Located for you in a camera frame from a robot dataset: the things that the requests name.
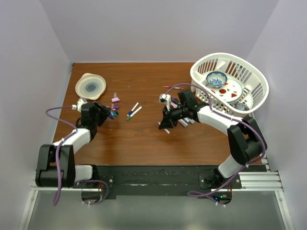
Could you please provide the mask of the red pen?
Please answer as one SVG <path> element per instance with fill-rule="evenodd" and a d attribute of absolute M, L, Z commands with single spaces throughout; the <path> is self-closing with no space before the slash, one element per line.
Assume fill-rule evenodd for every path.
<path fill-rule="evenodd" d="M 166 88 L 166 89 L 175 89 L 175 90 L 183 90 L 184 88 L 182 88 L 182 87 L 172 87 L 172 86 L 163 86 L 164 88 Z"/>

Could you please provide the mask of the pink highlighter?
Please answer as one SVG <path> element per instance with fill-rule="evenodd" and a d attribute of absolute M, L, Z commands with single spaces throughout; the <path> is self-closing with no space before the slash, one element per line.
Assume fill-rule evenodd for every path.
<path fill-rule="evenodd" d="M 170 105 L 171 105 L 173 108 L 177 108 L 177 107 L 178 107 L 178 105 L 177 105 L 176 103 L 174 103 L 174 102 L 171 102 Z"/>

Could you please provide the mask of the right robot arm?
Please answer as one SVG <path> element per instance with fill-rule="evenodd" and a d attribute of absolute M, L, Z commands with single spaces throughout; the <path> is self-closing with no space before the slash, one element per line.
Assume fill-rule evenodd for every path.
<path fill-rule="evenodd" d="M 225 188 L 243 166 L 262 155 L 267 144 L 256 120 L 252 117 L 240 118 L 222 114 L 208 103 L 199 103 L 191 90 L 178 93 L 179 104 L 172 106 L 169 94 L 161 94 L 159 102 L 165 106 L 159 129 L 177 126 L 180 119 L 189 118 L 198 123 L 209 125 L 228 137 L 230 156 L 220 164 L 208 178 L 212 187 Z"/>

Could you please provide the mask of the green capped white marker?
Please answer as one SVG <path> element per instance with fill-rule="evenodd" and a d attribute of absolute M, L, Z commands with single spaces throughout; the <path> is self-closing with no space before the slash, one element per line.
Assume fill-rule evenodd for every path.
<path fill-rule="evenodd" d="M 131 115 L 129 115 L 128 117 L 127 117 L 127 121 L 129 121 L 132 117 L 134 117 L 140 110 L 142 109 L 142 106 L 140 106 L 139 108 L 137 108 L 134 112 L 132 112 L 132 114 Z"/>

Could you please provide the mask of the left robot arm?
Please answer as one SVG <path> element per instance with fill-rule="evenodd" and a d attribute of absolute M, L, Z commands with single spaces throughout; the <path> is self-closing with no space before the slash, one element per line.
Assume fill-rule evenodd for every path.
<path fill-rule="evenodd" d="M 99 176 L 94 165 L 76 165 L 74 155 L 84 145 L 90 143 L 100 127 L 111 115 L 111 108 L 94 101 L 80 100 L 68 109 L 77 110 L 81 117 L 73 125 L 58 119 L 72 127 L 72 132 L 60 141 L 44 144 L 39 149 L 35 182 L 39 187 L 72 187 L 82 181 L 87 187 L 99 184 Z"/>

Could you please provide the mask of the dark blue white marker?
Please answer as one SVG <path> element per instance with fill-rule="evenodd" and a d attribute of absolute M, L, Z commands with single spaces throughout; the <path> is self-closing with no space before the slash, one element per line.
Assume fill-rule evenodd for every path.
<path fill-rule="evenodd" d="M 167 134 L 170 134 L 170 131 L 168 129 L 164 129 L 164 131 L 167 133 Z"/>

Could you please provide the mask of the blue capped white marker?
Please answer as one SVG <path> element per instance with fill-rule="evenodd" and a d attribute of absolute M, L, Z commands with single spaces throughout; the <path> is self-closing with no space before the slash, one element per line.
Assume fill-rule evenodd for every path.
<path fill-rule="evenodd" d="M 139 105 L 139 102 L 137 102 L 134 106 L 133 106 L 133 108 L 127 113 L 127 116 L 130 116 L 133 112 L 134 112 L 134 110 L 136 109 L 136 107 Z"/>

